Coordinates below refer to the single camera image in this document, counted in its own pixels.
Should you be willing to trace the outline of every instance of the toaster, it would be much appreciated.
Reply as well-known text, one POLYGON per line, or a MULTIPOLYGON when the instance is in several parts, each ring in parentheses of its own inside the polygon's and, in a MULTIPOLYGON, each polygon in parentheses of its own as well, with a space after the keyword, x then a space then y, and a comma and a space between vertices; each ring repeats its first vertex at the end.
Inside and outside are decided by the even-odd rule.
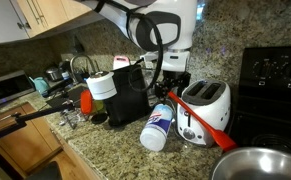
MULTIPOLYGON (((190 84, 182 100, 214 129, 224 131, 230 116, 230 88, 227 83, 206 79, 190 84)), ((183 107, 177 107, 177 132, 185 140, 203 147, 214 144, 211 134, 183 107)))

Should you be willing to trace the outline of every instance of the black stove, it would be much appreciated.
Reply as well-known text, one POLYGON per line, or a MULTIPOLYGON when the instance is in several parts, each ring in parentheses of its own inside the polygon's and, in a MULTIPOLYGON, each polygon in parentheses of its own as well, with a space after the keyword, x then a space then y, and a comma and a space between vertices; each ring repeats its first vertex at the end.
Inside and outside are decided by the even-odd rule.
POLYGON ((291 47, 246 48, 238 92, 230 137, 291 153, 291 47))

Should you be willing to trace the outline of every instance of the spray can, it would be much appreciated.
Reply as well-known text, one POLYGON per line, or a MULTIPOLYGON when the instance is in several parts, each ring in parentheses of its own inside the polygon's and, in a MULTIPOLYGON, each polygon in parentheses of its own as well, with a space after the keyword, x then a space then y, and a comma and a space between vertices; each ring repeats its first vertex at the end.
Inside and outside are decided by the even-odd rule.
POLYGON ((169 106, 156 105, 141 133, 140 141, 142 145, 152 151, 162 150, 166 143, 172 119, 173 110, 169 106))

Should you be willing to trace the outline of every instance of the metal bowl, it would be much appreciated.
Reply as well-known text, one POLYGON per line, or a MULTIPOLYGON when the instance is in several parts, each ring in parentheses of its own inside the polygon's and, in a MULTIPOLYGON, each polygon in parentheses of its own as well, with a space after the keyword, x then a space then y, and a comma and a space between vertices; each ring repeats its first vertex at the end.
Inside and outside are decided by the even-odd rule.
POLYGON ((238 148, 223 154, 210 180, 291 180, 291 154, 265 148, 238 148))

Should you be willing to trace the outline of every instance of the kettle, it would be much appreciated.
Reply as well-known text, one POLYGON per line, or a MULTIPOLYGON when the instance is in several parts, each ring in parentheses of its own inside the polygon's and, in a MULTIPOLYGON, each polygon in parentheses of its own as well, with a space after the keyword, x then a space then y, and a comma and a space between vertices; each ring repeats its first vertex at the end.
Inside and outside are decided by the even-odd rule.
POLYGON ((43 79, 43 77, 37 77, 34 80, 31 77, 29 77, 29 78, 33 81, 36 90, 40 94, 42 94, 44 91, 46 91, 47 89, 50 88, 48 83, 43 79))

